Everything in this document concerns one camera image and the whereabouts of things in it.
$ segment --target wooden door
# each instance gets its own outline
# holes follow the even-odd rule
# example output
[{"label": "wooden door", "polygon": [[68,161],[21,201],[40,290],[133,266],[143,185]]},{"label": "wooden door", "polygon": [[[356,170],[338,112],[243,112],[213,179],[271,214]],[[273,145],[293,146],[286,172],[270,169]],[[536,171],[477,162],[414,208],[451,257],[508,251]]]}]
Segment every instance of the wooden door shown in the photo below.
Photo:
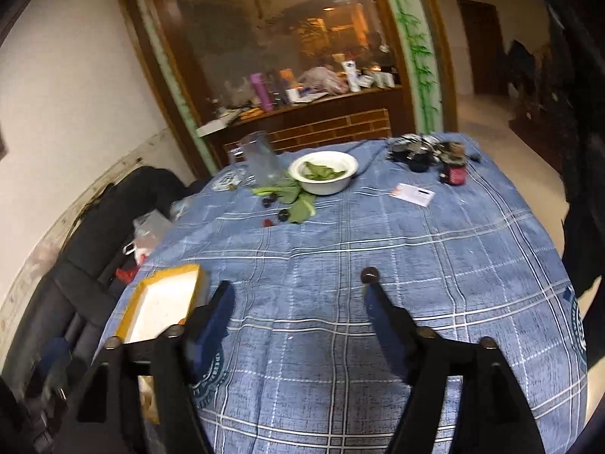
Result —
[{"label": "wooden door", "polygon": [[506,95],[504,46],[498,10],[494,5],[458,0],[467,33],[475,94]]}]

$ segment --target blue tablecloth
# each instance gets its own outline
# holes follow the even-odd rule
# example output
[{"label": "blue tablecloth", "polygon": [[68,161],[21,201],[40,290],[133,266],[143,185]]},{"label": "blue tablecloth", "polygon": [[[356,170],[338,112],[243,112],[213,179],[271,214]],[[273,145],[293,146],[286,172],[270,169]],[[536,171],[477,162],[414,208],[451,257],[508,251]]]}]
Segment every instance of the blue tablecloth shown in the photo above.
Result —
[{"label": "blue tablecloth", "polygon": [[[477,150],[466,137],[445,136]],[[415,174],[388,162],[384,141],[350,154],[367,170],[318,198],[301,225],[263,228],[279,206],[264,209],[247,188],[206,187],[124,292],[103,340],[138,281],[199,263],[213,289],[231,280],[237,292],[223,353],[197,391],[216,452],[379,453],[410,388],[389,372],[365,313],[359,273],[376,266],[393,303],[417,323],[463,341],[493,336],[546,452],[563,453],[585,418],[582,323],[559,255],[521,195],[485,155],[454,188],[438,182],[436,168]],[[427,208],[392,198],[397,183],[435,198]],[[435,452],[448,450],[460,390],[450,378]]]}]

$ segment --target tile floor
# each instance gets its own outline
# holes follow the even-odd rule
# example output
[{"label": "tile floor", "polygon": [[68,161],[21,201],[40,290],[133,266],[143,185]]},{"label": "tile floor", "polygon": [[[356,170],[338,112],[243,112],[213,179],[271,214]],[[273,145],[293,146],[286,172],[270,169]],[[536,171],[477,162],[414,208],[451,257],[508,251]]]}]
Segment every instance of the tile floor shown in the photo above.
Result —
[{"label": "tile floor", "polygon": [[[508,120],[512,117],[510,102],[491,96],[461,96],[458,116],[460,132],[476,140],[515,184],[550,234],[559,253],[563,253],[562,220],[568,210],[563,183],[557,172],[509,129]],[[588,310],[596,288],[595,284],[580,299],[582,315]],[[604,392],[605,358],[588,374],[587,419]]]}]

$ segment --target bowl of greens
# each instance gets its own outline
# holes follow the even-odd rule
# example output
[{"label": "bowl of greens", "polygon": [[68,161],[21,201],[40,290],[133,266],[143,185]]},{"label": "bowl of greens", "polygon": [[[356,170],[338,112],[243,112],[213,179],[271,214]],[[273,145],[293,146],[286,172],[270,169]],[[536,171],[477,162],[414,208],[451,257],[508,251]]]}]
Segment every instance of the bowl of greens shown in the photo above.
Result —
[{"label": "bowl of greens", "polygon": [[312,194],[330,195],[347,187],[357,172],[357,160],[342,152],[313,152],[290,164],[290,175]]}]

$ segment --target purple bottle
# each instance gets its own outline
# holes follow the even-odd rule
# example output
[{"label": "purple bottle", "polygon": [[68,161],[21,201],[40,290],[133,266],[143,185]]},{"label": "purple bottle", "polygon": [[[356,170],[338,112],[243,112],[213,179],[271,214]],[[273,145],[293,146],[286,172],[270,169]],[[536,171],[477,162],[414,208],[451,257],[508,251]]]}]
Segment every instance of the purple bottle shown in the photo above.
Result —
[{"label": "purple bottle", "polygon": [[262,73],[254,73],[250,75],[250,82],[252,82],[252,86],[254,87],[254,91],[258,98],[261,101],[261,109],[265,112],[270,112],[273,110],[273,104],[271,103],[271,99],[268,96],[267,86],[265,86],[264,79],[262,78]]}]

